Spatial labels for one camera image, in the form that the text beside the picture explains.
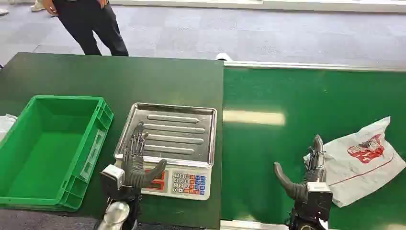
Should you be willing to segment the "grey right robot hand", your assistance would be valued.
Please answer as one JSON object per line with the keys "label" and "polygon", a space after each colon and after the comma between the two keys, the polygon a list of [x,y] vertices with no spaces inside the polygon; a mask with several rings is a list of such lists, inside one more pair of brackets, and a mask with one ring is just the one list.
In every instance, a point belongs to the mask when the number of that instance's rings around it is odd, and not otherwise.
{"label": "grey right robot hand", "polygon": [[313,145],[308,147],[309,161],[301,183],[292,182],[283,172],[278,162],[273,163],[273,171],[286,194],[291,199],[306,201],[309,182],[325,182],[327,173],[324,166],[325,151],[320,135],[315,135]]}

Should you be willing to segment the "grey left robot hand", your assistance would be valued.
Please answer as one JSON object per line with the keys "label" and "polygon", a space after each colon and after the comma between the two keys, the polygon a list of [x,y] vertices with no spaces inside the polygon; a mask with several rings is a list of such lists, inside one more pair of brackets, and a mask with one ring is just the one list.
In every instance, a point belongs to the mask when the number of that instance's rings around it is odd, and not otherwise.
{"label": "grey left robot hand", "polygon": [[144,122],[139,122],[124,148],[122,169],[125,172],[124,185],[136,190],[146,188],[164,172],[167,161],[162,159],[148,172],[144,169],[144,149],[148,133],[144,133]]}

